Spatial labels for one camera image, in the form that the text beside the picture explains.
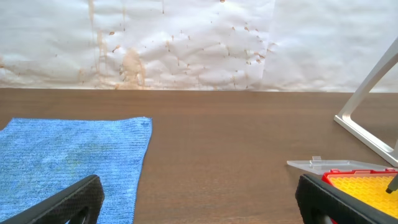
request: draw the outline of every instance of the blue cloth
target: blue cloth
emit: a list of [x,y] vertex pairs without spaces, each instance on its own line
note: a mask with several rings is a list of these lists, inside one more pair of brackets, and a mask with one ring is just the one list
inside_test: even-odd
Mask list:
[[14,118],[0,131],[0,221],[96,174],[98,223],[128,223],[152,134],[150,118],[72,121]]

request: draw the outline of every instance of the white backdrop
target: white backdrop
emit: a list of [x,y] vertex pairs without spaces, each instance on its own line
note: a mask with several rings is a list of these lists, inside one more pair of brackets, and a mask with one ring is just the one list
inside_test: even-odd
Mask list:
[[355,91],[398,1],[3,0],[0,28],[0,87]]

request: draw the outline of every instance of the black object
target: black object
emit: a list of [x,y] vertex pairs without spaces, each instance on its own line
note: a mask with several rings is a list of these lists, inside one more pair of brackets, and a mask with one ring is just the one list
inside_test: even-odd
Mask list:
[[96,223],[104,201],[100,178],[90,175],[1,224]]
[[324,223],[326,215],[338,224],[398,224],[394,217],[312,175],[300,176],[296,200],[305,224]]
[[391,194],[392,192],[396,191],[398,189],[398,175],[396,175],[393,180],[390,182],[388,185],[386,192]]

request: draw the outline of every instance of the white metal frame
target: white metal frame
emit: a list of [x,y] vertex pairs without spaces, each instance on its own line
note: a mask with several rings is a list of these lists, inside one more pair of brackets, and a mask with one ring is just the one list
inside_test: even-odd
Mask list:
[[398,62],[398,38],[384,53],[378,63],[371,70],[365,81],[355,91],[354,95],[344,105],[343,109],[335,116],[335,121],[347,129],[351,134],[378,153],[391,165],[398,167],[398,141],[395,149],[388,146],[351,119],[351,114],[362,102],[364,97],[375,84]]

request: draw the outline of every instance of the tabletop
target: tabletop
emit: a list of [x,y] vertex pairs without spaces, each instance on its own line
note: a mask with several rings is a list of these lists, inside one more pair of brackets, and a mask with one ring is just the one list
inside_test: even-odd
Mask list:
[[[134,224],[302,223],[304,173],[287,160],[388,166],[333,121],[351,93],[0,89],[0,129],[12,117],[153,118]],[[353,114],[394,147],[398,94],[372,93]]]

